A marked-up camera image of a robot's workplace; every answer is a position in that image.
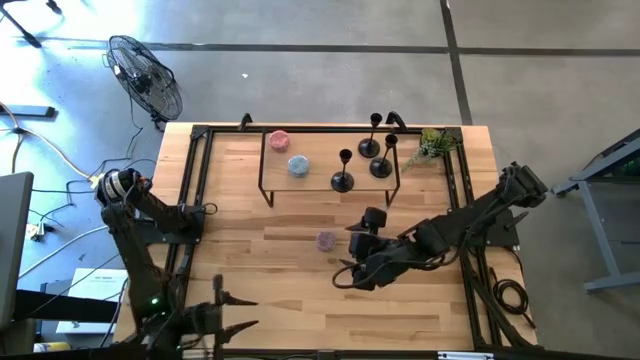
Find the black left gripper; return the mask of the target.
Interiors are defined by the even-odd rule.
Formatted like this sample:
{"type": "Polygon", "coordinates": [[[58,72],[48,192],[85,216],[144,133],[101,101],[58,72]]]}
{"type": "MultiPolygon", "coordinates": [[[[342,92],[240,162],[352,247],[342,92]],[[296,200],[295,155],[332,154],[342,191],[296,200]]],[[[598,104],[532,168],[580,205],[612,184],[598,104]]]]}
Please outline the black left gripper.
{"type": "Polygon", "coordinates": [[[248,321],[234,324],[224,329],[222,320],[223,305],[256,306],[257,303],[239,299],[229,294],[224,297],[223,276],[221,274],[214,276],[212,287],[214,292],[213,302],[204,302],[196,307],[196,333],[202,337],[213,335],[212,358],[223,359],[223,341],[230,342],[235,335],[257,324],[257,321],[248,321]]]}

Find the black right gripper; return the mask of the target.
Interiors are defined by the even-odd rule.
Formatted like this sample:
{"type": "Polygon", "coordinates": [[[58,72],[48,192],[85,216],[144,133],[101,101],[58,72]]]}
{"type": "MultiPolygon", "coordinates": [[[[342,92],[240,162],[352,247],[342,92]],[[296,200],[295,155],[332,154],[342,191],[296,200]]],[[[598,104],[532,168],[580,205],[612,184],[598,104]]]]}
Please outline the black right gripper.
{"type": "Polygon", "coordinates": [[[352,286],[373,291],[396,280],[415,259],[415,245],[407,238],[385,238],[378,234],[386,226],[384,210],[367,207],[359,223],[348,226],[351,232],[349,254],[354,262],[339,259],[351,268],[352,286]]]}

